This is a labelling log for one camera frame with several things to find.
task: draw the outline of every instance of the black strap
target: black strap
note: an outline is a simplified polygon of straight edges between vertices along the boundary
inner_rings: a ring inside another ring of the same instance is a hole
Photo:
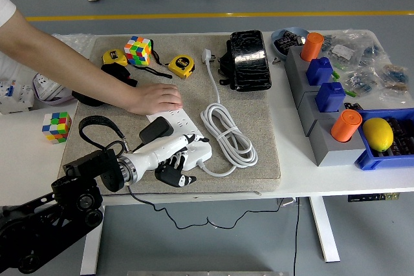
[[[154,41],[150,39],[150,42],[151,42],[151,54],[154,56],[155,62],[160,66],[168,66],[168,64],[163,64],[160,62],[160,56],[158,55],[158,53],[154,51]]]
[[[108,149],[110,146],[113,145],[113,143],[109,144],[107,147],[104,147],[98,144],[97,142],[92,141],[83,132],[83,129],[89,125],[103,125],[103,126],[110,127],[119,136],[119,138],[125,139],[125,135],[121,132],[118,126],[116,126],[116,124],[112,122],[110,119],[106,118],[105,116],[87,116],[86,118],[82,119],[81,122],[79,122],[79,135],[81,136],[83,140],[85,140],[86,142],[90,143],[91,145],[94,145],[95,147],[101,150]]]
[[[147,67],[147,66],[140,67],[140,66],[136,66],[136,65],[132,65],[132,66],[135,67],[136,69],[148,71],[148,72],[150,72],[150,73],[152,73],[156,76],[161,76],[161,77],[165,77],[165,78],[168,78],[168,79],[173,78],[173,76],[171,74],[164,74],[162,72],[156,71],[155,69],[153,69],[151,67]]]

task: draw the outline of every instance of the electrical outlet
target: electrical outlet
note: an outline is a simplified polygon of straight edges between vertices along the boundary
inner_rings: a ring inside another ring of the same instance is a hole
[[[398,200],[400,193],[352,194],[348,202],[368,202],[371,200]]]
[[[43,101],[53,99],[63,89],[63,86],[52,81],[41,74],[36,74],[33,79],[33,86],[38,98]]]
[[[197,134],[204,136],[200,130],[195,126],[190,117],[186,114],[184,109],[159,112],[151,116],[147,116],[148,120],[152,122],[159,116],[168,120],[174,129],[175,134]],[[203,162],[212,157],[212,147],[208,142],[192,142],[187,146],[188,158],[184,164],[183,171],[189,171],[197,166],[197,161],[201,159]]]

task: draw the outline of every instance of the blue bowl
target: blue bowl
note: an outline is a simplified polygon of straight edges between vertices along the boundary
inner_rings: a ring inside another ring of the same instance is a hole
[[[283,34],[285,33],[285,31],[288,32],[292,32],[295,35],[301,36],[301,37],[307,37],[309,32],[303,28],[299,28],[299,27],[289,27],[289,28],[282,28],[279,29],[275,32],[272,33],[271,35],[271,40],[272,40],[272,46],[274,47],[274,50],[276,51],[276,55],[278,56],[278,58],[280,58],[282,61],[285,61],[287,58],[287,55],[285,55],[284,53],[282,53],[282,51],[280,51],[275,45],[274,42],[275,40],[278,40],[280,38],[283,37]]]

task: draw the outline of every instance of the robotic arm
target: robotic arm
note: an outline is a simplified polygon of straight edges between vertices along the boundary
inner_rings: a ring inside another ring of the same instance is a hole
[[[119,157],[112,149],[95,151],[64,165],[66,176],[52,184],[52,193],[21,206],[0,207],[0,273],[8,268],[33,273],[99,226],[103,214],[97,176],[112,192],[138,182],[147,170],[171,186],[194,182],[195,177],[180,173],[186,146],[193,141],[208,139],[161,137]]]

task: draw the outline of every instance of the storage box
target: storage box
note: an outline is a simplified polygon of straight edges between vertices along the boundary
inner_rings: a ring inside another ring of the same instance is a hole
[[[398,121],[413,120],[414,108],[408,109],[380,109],[380,110],[358,110],[362,116],[362,125],[371,118],[395,118]],[[409,167],[414,166],[414,154],[411,155],[392,155],[392,156],[374,156],[368,142],[364,136],[362,125],[359,127],[362,141],[366,150],[357,159],[356,163],[364,171],[373,170],[379,167]]]

